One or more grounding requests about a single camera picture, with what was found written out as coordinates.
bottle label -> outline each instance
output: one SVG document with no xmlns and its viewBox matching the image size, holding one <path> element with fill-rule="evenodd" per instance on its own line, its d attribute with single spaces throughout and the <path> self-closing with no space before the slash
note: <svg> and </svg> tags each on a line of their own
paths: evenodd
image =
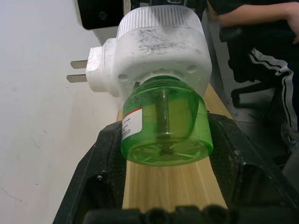
<svg viewBox="0 0 299 224">
<path fill-rule="evenodd" d="M 130 112 L 122 120 L 121 141 L 142 130 L 142 108 Z"/>
</svg>

chair wheel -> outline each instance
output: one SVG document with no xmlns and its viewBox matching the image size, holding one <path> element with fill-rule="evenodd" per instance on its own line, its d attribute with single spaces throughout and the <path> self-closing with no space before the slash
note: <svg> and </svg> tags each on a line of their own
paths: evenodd
<svg viewBox="0 0 299 224">
<path fill-rule="evenodd" d="M 232 91 L 231 97 L 232 97 L 234 107 L 239 107 L 240 106 L 240 95 L 235 94 L 234 91 Z"/>
</svg>

person's arm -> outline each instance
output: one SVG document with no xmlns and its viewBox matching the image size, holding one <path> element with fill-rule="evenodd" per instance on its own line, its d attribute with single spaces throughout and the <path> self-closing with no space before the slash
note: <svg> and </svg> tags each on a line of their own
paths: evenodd
<svg viewBox="0 0 299 224">
<path fill-rule="evenodd" d="M 223 27 L 253 25 L 287 20 L 296 34 L 294 44 L 299 43 L 299 3 L 288 2 L 274 5 L 242 5 L 234 11 L 218 16 Z"/>
</svg>

liquid refill bottle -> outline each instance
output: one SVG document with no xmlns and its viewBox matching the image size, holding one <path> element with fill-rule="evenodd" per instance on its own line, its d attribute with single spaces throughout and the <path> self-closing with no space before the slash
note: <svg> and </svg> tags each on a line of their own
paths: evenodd
<svg viewBox="0 0 299 224">
<path fill-rule="evenodd" d="M 212 150 L 204 100 L 184 82 L 154 77 L 126 100 L 121 152 L 127 160 L 175 166 L 204 159 Z"/>
</svg>

chair leg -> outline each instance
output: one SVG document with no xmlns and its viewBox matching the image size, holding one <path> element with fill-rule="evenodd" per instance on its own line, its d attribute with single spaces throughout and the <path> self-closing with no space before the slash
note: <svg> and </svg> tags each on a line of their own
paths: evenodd
<svg viewBox="0 0 299 224">
<path fill-rule="evenodd" d="M 281 87 L 277 87 L 275 89 L 274 95 L 272 97 L 271 103 L 268 107 L 268 110 L 266 112 L 266 114 L 263 117 L 263 122 L 266 126 L 270 126 L 272 125 L 273 121 L 272 121 L 272 114 L 274 112 L 274 108 L 275 106 L 280 102 L 281 100 L 281 91 L 282 88 Z"/>
<path fill-rule="evenodd" d="M 231 92 L 231 98 L 233 100 L 233 105 L 234 105 L 234 107 L 238 107 L 240 105 L 240 94 L 258 92 L 258 91 L 267 90 L 267 89 L 270 89 L 273 87 L 275 87 L 274 83 L 261 82 L 261 83 L 257 83 L 254 85 L 234 89 Z"/>
</svg>

